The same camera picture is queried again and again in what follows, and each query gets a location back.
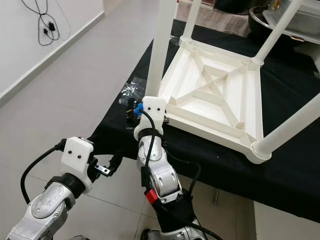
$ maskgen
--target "black cable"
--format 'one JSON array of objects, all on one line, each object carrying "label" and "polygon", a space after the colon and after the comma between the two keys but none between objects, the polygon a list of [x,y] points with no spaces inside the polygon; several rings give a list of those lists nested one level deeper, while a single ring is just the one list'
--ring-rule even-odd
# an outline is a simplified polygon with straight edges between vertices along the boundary
[{"label": "black cable", "polygon": [[[24,0],[21,0],[21,2],[23,3],[23,5],[24,5],[27,9],[29,9],[30,11],[32,11],[32,12],[34,12],[34,13],[36,13],[36,14],[39,15],[39,18],[38,18],[38,43],[39,43],[41,46],[48,46],[48,45],[52,44],[53,41],[56,41],[56,40],[58,40],[58,39],[60,38],[60,32],[59,32],[59,29],[58,29],[57,22],[56,22],[55,18],[48,13],[48,0],[45,0],[45,4],[46,4],[45,6],[46,6],[46,7],[45,7],[45,12],[44,12],[44,13],[41,13],[40,7],[39,7],[39,4],[38,4],[37,0],[34,0],[37,10],[32,9],[31,7],[29,7],[29,6],[25,3]],[[54,24],[54,28],[55,28],[55,30],[56,30],[56,32],[57,32],[57,37],[54,37],[53,31],[50,29],[49,25],[45,23],[45,21],[44,21],[44,19],[43,19],[43,16],[48,16],[49,18],[52,19],[52,22],[53,22],[53,24]],[[49,43],[41,43],[41,41],[40,41],[40,33],[41,33],[41,30],[40,30],[40,21],[41,21],[41,22],[44,24],[44,26],[45,26],[45,28],[43,29],[44,34],[51,40]],[[49,29],[49,31],[51,32],[52,37],[50,37],[50,36],[48,35],[48,30],[47,30],[46,28]]]},{"label": "black cable", "polygon": [[59,142],[57,145],[55,145],[53,148],[49,149],[48,151],[46,151],[44,154],[42,154],[41,156],[39,156],[36,160],[34,160],[23,172],[22,176],[21,176],[21,180],[20,180],[20,187],[21,187],[21,192],[23,195],[23,198],[26,202],[26,204],[30,203],[30,199],[29,196],[27,194],[26,191],[26,177],[28,175],[28,173],[31,171],[31,169],[37,164],[39,163],[42,159],[44,159],[45,157],[47,157],[49,154],[53,153],[56,150],[63,150],[64,146],[65,146],[66,140],[63,139],[61,140],[61,142]]},{"label": "black cable", "polygon": [[216,240],[223,240],[219,235],[217,235],[216,233],[214,233],[213,231],[210,231],[209,229],[206,229],[202,226],[199,226],[193,222],[189,222],[189,221],[186,221],[186,220],[182,220],[180,219],[179,217],[177,217],[176,215],[172,215],[177,221],[185,224],[186,226],[189,226],[189,227],[192,227],[194,229],[198,229],[200,230],[201,232],[204,233],[204,235],[208,234],[212,237],[214,237]]},{"label": "black cable", "polygon": [[189,193],[190,193],[190,195],[191,195],[191,194],[192,194],[192,191],[194,190],[195,184],[196,184],[198,178],[200,177],[200,173],[201,173],[201,166],[200,166],[200,164],[197,163],[197,162],[195,162],[195,161],[186,161],[186,160],[182,160],[182,159],[180,159],[180,158],[178,158],[178,157],[175,157],[175,156],[173,156],[173,155],[168,151],[168,149],[166,149],[165,151],[166,151],[166,154],[167,154],[170,158],[172,158],[172,159],[174,159],[174,160],[176,160],[176,161],[178,161],[178,162],[182,162],[182,163],[185,163],[185,164],[194,164],[194,165],[197,166],[196,174],[195,174],[195,176],[194,176],[194,178],[193,178],[193,180],[192,180],[192,182],[191,182],[191,184],[190,184],[190,187],[189,187]]},{"label": "black cable", "polygon": [[[198,223],[199,223],[199,226],[202,227],[199,219],[197,219],[197,221],[198,221]],[[206,234],[204,231],[203,231],[202,233],[203,233],[204,239],[205,239],[205,240],[208,240],[207,234]]]},{"label": "black cable", "polygon": [[146,156],[146,159],[145,159],[145,165],[144,165],[145,166],[145,178],[149,179],[149,167],[148,167],[148,165],[149,165],[149,160],[150,160],[152,148],[154,146],[154,142],[155,142],[155,138],[156,138],[156,126],[155,126],[155,122],[150,117],[150,115],[148,113],[146,113],[146,111],[140,109],[140,112],[143,113],[149,119],[150,124],[151,124],[151,128],[152,128],[150,146],[149,146],[149,149],[148,149],[148,153],[147,153],[147,156]]}]

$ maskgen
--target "power cord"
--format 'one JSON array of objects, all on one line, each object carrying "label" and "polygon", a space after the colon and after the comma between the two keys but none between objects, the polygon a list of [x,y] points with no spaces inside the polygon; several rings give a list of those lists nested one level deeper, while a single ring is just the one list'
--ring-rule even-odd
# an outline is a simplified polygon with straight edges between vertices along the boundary
[{"label": "power cord", "polygon": [[[24,0],[21,0],[21,2],[23,3],[23,5],[29,9],[30,11],[34,12],[35,14],[39,15],[39,18],[38,18],[38,43],[41,45],[41,46],[48,46],[50,44],[52,44],[54,41],[57,41],[59,38],[60,38],[60,32],[59,32],[59,29],[58,29],[58,25],[57,25],[57,22],[56,20],[54,19],[53,16],[51,16],[49,13],[48,13],[48,0],[45,1],[45,12],[41,13],[40,11],[40,7],[39,7],[39,4],[37,2],[37,0],[34,0],[35,2],[35,5],[36,5],[36,8],[37,10],[34,10],[32,9],[31,7],[29,7]],[[50,18],[50,21],[48,23],[45,23],[44,21],[44,16],[46,17],[49,17]],[[40,23],[43,23],[44,24],[44,28],[43,28],[43,33],[48,37],[48,39],[50,39],[50,42],[48,43],[42,43],[40,41],[40,32],[41,32],[41,29],[40,29]]]},{"label": "power cord", "polygon": [[34,160],[23,172],[22,176],[21,176],[21,180],[20,180],[20,188],[21,188],[21,192],[23,195],[23,198],[26,202],[26,204],[30,203],[30,198],[27,194],[27,190],[26,190],[26,177],[28,175],[28,173],[31,171],[31,169],[37,165],[42,159],[44,159],[45,157],[47,157],[48,155],[50,155],[51,153],[53,153],[54,151],[63,151],[64,147],[66,145],[66,139],[62,139],[61,142],[59,142],[57,145],[55,145],[54,147],[50,148],[48,151],[46,151],[44,154],[42,154],[41,156],[39,156],[36,160]]},{"label": "power cord", "polygon": [[191,182],[190,187],[189,187],[189,193],[190,193],[190,195],[192,195],[192,191],[194,190],[195,184],[196,184],[198,178],[200,177],[200,173],[201,173],[201,166],[200,166],[200,164],[197,163],[197,162],[195,162],[195,161],[186,161],[186,160],[182,160],[182,159],[180,159],[180,158],[178,158],[178,157],[176,157],[176,156],[173,156],[173,155],[168,151],[168,149],[166,149],[165,151],[166,151],[166,154],[167,154],[170,158],[172,158],[172,159],[174,159],[174,160],[176,160],[176,161],[178,161],[178,162],[181,162],[181,163],[184,163],[184,164],[194,164],[194,165],[197,166],[196,174],[195,174],[194,178],[192,179],[192,182]]},{"label": "power cord", "polygon": [[[149,149],[148,149],[148,153],[147,153],[146,160],[145,160],[145,165],[144,165],[144,168],[143,168],[143,170],[144,170],[144,173],[143,173],[144,180],[145,181],[147,181],[147,180],[149,181],[149,167],[148,167],[148,165],[149,165],[150,156],[151,156],[152,148],[153,148],[155,137],[156,137],[156,127],[155,127],[155,123],[154,123],[153,119],[150,117],[150,115],[148,113],[146,113],[142,109],[140,109],[140,112],[142,114],[144,114],[149,119],[151,127],[152,127],[152,136],[151,136],[150,146],[149,146]],[[193,162],[193,161],[181,160],[180,158],[177,158],[177,157],[173,156],[170,152],[168,152],[167,149],[165,151],[166,151],[166,153],[168,154],[169,157],[171,157],[172,159],[174,159],[176,161],[179,161],[179,162],[182,162],[182,163],[186,163],[186,164],[195,164],[197,166],[197,168],[198,168],[197,172],[196,172],[195,177],[193,178],[193,180],[192,180],[192,182],[190,184],[190,187],[189,187],[189,193],[191,195],[191,193],[192,193],[192,191],[193,191],[193,189],[195,187],[195,184],[196,184],[196,182],[197,182],[197,180],[198,180],[198,178],[200,176],[200,173],[201,173],[200,164],[197,163],[197,162]],[[214,237],[216,240],[223,240],[220,236],[218,236],[214,232],[202,227],[201,225],[197,225],[197,224],[194,224],[193,222],[188,222],[188,221],[181,220],[180,218],[176,217],[175,215],[172,215],[172,216],[174,218],[176,218],[178,221],[184,223],[186,226],[198,229],[201,232],[203,232],[205,240],[208,240],[208,237],[207,237],[206,234]]]},{"label": "power cord", "polygon": [[62,7],[60,6],[59,2],[58,2],[57,0],[55,0],[55,3],[56,3],[57,6],[59,7],[59,9],[60,9],[60,11],[61,11],[61,13],[62,13],[65,21],[66,21],[66,23],[68,24],[68,28],[69,28],[68,36],[67,36],[66,38],[60,37],[60,39],[61,39],[62,41],[65,41],[65,40],[68,40],[68,39],[70,38],[70,35],[71,35],[71,26],[70,26],[70,23],[69,23],[68,18],[67,18],[66,15],[65,15],[65,12],[64,12],[64,10],[62,9]]},{"label": "power cord", "polygon": [[145,165],[144,167],[141,168],[141,173],[142,173],[142,186],[143,187],[149,187],[149,161],[150,161],[150,156],[151,156],[151,152],[152,152],[152,148],[154,146],[154,142],[155,142],[155,138],[156,138],[156,126],[155,126],[155,122],[153,121],[153,119],[150,117],[150,115],[148,113],[146,113],[146,111],[144,111],[143,109],[140,109],[140,112],[142,114],[144,114],[150,121],[151,127],[152,127],[152,135],[151,135],[151,141],[150,141],[150,146],[148,149],[148,153],[146,155],[146,159],[145,159]]}]

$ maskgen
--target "white plastic frame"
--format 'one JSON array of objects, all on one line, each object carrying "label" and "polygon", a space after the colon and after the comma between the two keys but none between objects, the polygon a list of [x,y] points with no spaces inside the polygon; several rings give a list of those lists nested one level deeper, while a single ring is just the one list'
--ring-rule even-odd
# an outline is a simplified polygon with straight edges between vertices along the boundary
[{"label": "white plastic frame", "polygon": [[61,175],[70,173],[80,179],[85,185],[84,194],[92,189],[92,182],[87,172],[88,159],[93,150],[94,147],[91,143],[73,136],[66,140],[61,158]]},{"label": "white plastic frame", "polygon": [[180,48],[162,79],[176,0],[159,1],[146,96],[168,103],[170,125],[246,155],[255,164],[320,117],[320,94],[263,138],[260,67],[303,0],[293,0],[255,57],[191,39],[201,0],[193,0]]}]

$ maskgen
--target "table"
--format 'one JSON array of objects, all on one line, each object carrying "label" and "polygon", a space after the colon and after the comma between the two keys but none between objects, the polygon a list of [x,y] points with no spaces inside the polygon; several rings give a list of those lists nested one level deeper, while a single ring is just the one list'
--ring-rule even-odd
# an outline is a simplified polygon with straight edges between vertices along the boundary
[{"label": "table", "polygon": [[[175,20],[173,36],[181,36],[185,23]],[[192,38],[238,54],[253,57],[260,48],[250,39],[195,26]],[[179,46],[169,44],[164,71]],[[150,45],[128,79],[147,79]],[[312,59],[294,52],[289,43],[276,44],[261,68],[263,131],[266,136],[320,92],[320,79]],[[138,142],[126,129],[127,106],[119,104],[120,94],[90,139],[95,154],[110,154],[124,148],[124,156],[136,159]],[[164,139],[175,156],[201,164],[200,181],[276,209],[320,223],[320,120],[272,153],[260,165],[250,163],[239,152],[175,127],[165,125]],[[187,177],[193,166],[168,159],[175,170]]]}]

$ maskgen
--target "gray floor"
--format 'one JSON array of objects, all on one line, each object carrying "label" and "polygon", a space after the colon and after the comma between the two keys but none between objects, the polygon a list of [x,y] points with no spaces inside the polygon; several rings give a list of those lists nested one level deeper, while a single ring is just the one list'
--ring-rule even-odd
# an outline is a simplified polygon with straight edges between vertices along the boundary
[{"label": "gray floor", "polygon": [[[0,238],[25,211],[20,177],[36,157],[61,138],[91,135],[154,35],[157,2],[123,1],[0,109]],[[60,173],[61,153],[39,163],[27,178],[31,197]],[[108,164],[110,156],[100,156]],[[190,179],[181,176],[183,185]],[[55,239],[85,235],[92,240],[133,240],[158,225],[145,201],[136,162],[124,159],[111,178],[101,177],[81,196]],[[225,240],[247,240],[251,202],[197,183],[194,209],[202,225]]]}]

